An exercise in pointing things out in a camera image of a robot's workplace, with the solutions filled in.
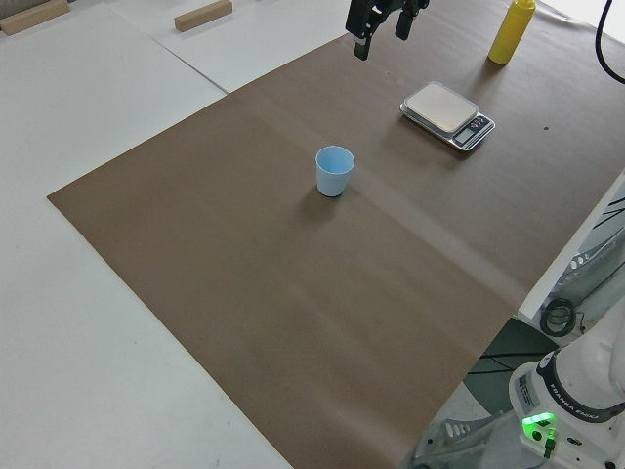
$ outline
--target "table surface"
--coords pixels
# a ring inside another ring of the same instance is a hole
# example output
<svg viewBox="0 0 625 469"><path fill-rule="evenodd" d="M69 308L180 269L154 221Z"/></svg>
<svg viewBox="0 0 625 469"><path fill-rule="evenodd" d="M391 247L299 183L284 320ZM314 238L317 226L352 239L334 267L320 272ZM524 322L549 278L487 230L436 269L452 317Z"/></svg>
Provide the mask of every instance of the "table surface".
<svg viewBox="0 0 625 469"><path fill-rule="evenodd" d="M291 34L277 58L256 46L249 54L238 36L225 40L252 64L234 64L240 75L232 75L201 55L201 37L228 38L212 32L216 23L167 42L173 31L159 29L160 15L152 26L136 20L156 2L100 3L79 0L71 15L0 34L0 85L10 90L0 117L0 213L11 222L0 228L0 377L10 383L0 390L0 467L289 467L45 195L224 95L149 37L206 66L228 90L336 37L344 13L325 10L316 18L340 20L312 42ZM271 10L278 3L234 6L271 11L259 18L273 20L251 26L276 41L273 31L302 12Z"/></svg>

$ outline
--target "wooden block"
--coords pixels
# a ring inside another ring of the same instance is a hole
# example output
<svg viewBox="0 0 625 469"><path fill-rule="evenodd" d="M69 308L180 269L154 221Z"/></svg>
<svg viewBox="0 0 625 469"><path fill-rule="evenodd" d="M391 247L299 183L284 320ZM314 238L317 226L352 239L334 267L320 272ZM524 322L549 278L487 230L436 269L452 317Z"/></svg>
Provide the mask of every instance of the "wooden block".
<svg viewBox="0 0 625 469"><path fill-rule="evenodd" d="M67 0L50 0L42 5L0 20L0 28L6 34L11 35L63 15L68 11L69 5L67 5Z"/></svg>
<svg viewBox="0 0 625 469"><path fill-rule="evenodd" d="M230 0L218 0L205 7L175 17L174 24L179 31L188 31L193 27L224 17L230 13L232 13L232 2Z"/></svg>

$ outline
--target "yellow bottle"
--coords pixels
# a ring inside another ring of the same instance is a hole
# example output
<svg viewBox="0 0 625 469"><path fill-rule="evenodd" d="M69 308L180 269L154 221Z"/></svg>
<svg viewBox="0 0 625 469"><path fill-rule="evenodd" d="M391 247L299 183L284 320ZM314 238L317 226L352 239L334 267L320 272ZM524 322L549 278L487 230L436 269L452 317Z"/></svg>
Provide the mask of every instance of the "yellow bottle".
<svg viewBox="0 0 625 469"><path fill-rule="evenodd" d="M534 11L536 11L534 0L513 0L492 43L488 53L489 59L496 64L507 64L510 61Z"/></svg>

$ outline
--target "digital scale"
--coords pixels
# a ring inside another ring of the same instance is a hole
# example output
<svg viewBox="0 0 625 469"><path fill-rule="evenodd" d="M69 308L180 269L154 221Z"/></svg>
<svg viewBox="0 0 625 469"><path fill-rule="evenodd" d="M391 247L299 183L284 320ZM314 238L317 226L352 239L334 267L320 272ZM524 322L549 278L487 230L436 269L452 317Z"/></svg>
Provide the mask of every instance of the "digital scale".
<svg viewBox="0 0 625 469"><path fill-rule="evenodd" d="M460 149L474 149L494 128L495 122L478 106L438 82L406 98L401 112L441 140Z"/></svg>

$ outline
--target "blue cup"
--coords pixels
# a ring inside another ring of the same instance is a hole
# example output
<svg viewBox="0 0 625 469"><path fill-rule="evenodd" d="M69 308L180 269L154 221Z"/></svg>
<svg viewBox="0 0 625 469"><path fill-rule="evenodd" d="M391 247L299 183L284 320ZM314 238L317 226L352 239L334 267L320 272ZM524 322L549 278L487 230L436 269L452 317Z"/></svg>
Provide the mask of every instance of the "blue cup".
<svg viewBox="0 0 625 469"><path fill-rule="evenodd" d="M316 154L316 188L323 195L341 195L354 170L355 159L343 147L325 147Z"/></svg>

